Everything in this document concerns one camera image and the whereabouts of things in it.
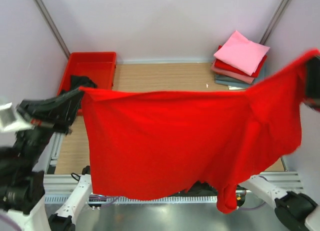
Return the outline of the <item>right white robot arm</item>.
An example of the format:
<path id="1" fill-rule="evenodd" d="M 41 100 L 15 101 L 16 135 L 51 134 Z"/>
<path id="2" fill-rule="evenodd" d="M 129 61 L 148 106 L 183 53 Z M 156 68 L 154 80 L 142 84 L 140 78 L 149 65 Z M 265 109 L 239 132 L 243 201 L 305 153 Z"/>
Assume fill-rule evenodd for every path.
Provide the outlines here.
<path id="1" fill-rule="evenodd" d="M 320 110 L 320 56 L 306 64 L 306 99 L 304 103 L 315 111 Z M 241 187 L 250 190 L 273 208 L 278 220 L 290 231 L 318 231 L 320 206 L 308 195 L 286 191 L 267 181 L 261 175 L 253 175 L 242 182 Z"/>

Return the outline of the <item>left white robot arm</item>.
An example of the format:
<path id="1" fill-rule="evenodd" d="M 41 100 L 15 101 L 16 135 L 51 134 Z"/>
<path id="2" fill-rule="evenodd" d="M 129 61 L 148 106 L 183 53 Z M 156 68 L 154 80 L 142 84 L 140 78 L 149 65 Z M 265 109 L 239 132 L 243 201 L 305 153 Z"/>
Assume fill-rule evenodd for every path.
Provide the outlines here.
<path id="1" fill-rule="evenodd" d="M 57 97 L 23 100 L 0 106 L 0 130 L 14 132 L 15 143 L 0 148 L 0 207 L 18 231 L 73 231 L 91 192 L 91 169 L 86 166 L 66 202 L 54 214 L 45 210 L 44 171 L 35 165 L 53 134 L 68 135 L 84 92 L 73 89 Z"/>

